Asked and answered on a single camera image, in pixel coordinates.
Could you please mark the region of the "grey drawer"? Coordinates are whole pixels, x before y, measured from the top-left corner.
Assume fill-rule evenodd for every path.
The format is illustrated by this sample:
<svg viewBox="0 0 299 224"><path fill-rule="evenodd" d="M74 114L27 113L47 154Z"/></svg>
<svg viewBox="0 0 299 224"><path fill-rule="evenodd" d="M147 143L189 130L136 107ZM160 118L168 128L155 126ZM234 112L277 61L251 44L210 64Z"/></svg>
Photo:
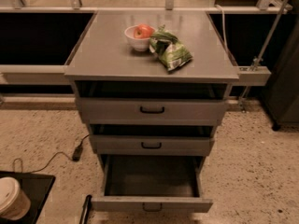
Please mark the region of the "grey drawer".
<svg viewBox="0 0 299 224"><path fill-rule="evenodd" d="M100 194L101 212L206 213L213 202L201 190L200 157L109 155Z"/></svg>
<svg viewBox="0 0 299 224"><path fill-rule="evenodd" d="M209 126L96 124L90 136L98 154L208 156Z"/></svg>
<svg viewBox="0 0 299 224"><path fill-rule="evenodd" d="M91 81L75 83L83 120L92 124L216 125L228 86L217 83Z"/></svg>

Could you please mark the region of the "black side table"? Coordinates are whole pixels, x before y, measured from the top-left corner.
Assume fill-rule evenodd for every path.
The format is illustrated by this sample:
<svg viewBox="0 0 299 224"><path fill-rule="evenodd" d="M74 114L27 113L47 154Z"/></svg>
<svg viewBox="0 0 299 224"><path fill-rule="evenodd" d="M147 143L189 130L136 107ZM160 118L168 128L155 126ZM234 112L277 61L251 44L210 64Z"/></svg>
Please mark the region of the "black side table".
<svg viewBox="0 0 299 224"><path fill-rule="evenodd" d="M14 177L17 179L21 185L21 189L31 201L30 210L23 218L19 220L8 220L0 217L0 224L36 224L56 177L54 175L26 174L8 171L1 171L0 177Z"/></svg>

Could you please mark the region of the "grey drawer cabinet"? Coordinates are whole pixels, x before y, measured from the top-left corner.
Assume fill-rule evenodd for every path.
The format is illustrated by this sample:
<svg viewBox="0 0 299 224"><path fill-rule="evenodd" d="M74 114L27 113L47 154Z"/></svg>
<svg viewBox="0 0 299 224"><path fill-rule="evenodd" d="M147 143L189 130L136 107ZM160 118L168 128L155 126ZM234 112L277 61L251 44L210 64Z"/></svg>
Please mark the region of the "grey drawer cabinet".
<svg viewBox="0 0 299 224"><path fill-rule="evenodd" d="M168 70L125 38L132 25L163 26L192 59ZM203 11L114 10L96 14L65 72L93 152L191 158L203 165L238 75Z"/></svg>

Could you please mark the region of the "white paper coffee cup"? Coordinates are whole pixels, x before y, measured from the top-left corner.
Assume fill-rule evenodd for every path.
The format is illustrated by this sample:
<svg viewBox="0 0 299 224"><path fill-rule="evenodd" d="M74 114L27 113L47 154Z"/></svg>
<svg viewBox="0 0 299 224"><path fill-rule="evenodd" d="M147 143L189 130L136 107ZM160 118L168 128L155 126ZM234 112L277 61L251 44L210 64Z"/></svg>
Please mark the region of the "white paper coffee cup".
<svg viewBox="0 0 299 224"><path fill-rule="evenodd" d="M0 178L0 217L18 220L24 217L31 207L31 201L22 190L19 181L13 177Z"/></svg>

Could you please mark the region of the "white bowl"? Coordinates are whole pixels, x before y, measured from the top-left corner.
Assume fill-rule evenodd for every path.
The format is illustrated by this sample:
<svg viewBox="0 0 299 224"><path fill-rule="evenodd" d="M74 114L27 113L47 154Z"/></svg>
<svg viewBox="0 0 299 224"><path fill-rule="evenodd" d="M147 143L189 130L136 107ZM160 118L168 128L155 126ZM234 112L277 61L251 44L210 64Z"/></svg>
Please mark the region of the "white bowl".
<svg viewBox="0 0 299 224"><path fill-rule="evenodd" d="M150 37L144 39L134 38L134 29L137 25L128 27L124 34L127 38L129 45L136 51L146 51L150 47Z"/></svg>

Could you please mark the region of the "grey top drawer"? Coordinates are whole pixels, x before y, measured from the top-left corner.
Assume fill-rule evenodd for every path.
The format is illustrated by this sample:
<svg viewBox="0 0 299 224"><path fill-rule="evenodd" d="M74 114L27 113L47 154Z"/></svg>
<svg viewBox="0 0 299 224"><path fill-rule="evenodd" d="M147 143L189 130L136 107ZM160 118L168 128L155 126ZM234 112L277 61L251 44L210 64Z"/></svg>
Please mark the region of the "grey top drawer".
<svg viewBox="0 0 299 224"><path fill-rule="evenodd" d="M217 83L91 81L75 83L83 120L92 124L216 125L228 86Z"/></svg>

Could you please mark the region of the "grey middle drawer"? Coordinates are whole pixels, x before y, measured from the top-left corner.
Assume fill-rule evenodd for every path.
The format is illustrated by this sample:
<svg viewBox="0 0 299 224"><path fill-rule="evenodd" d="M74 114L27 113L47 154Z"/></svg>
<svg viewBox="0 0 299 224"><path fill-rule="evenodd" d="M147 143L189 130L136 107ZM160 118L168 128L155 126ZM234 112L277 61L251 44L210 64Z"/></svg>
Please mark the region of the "grey middle drawer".
<svg viewBox="0 0 299 224"><path fill-rule="evenodd" d="M90 136L98 154L208 156L209 126L96 124Z"/></svg>

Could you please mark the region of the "green chip bag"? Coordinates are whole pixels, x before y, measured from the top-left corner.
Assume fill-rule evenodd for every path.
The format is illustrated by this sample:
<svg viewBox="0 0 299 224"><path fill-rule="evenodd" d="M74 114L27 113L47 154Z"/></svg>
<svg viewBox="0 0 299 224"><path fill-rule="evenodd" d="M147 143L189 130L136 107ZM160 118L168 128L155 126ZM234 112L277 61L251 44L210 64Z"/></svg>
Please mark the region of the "green chip bag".
<svg viewBox="0 0 299 224"><path fill-rule="evenodd" d="M192 55L180 40L160 26L149 38L149 50L168 72L172 72L192 60Z"/></svg>

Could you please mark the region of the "grey bottom drawer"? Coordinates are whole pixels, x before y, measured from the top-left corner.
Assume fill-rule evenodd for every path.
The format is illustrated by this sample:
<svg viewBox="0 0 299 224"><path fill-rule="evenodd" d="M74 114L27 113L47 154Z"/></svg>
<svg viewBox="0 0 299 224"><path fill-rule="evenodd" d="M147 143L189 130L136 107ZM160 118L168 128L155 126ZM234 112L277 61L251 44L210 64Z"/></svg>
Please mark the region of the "grey bottom drawer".
<svg viewBox="0 0 299 224"><path fill-rule="evenodd" d="M213 202L201 190L200 157L109 155L100 194L101 212L206 213Z"/></svg>

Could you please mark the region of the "metal rail frame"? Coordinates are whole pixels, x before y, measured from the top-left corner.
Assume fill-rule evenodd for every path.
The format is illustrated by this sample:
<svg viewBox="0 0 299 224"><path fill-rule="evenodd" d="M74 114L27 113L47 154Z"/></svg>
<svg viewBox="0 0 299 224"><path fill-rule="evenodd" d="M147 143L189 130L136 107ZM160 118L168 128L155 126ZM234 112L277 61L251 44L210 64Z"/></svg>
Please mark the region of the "metal rail frame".
<svg viewBox="0 0 299 224"><path fill-rule="evenodd" d="M210 14L212 8L105 8L93 12L75 50L64 65L1 66L1 82L9 85L66 85L71 80L134 80L229 83L242 86L236 62L223 47ZM193 60L169 73L147 52L126 42L127 27L145 22L165 25L192 52Z"/></svg>

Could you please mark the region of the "red apple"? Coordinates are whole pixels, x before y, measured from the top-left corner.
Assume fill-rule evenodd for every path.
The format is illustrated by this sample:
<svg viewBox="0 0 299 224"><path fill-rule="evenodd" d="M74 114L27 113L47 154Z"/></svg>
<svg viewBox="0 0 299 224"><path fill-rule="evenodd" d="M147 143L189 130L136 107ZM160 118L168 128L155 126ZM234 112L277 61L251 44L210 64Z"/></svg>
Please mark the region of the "red apple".
<svg viewBox="0 0 299 224"><path fill-rule="evenodd" d="M134 29L134 38L138 38L138 39L149 38L153 32L154 29L149 25L139 24Z"/></svg>

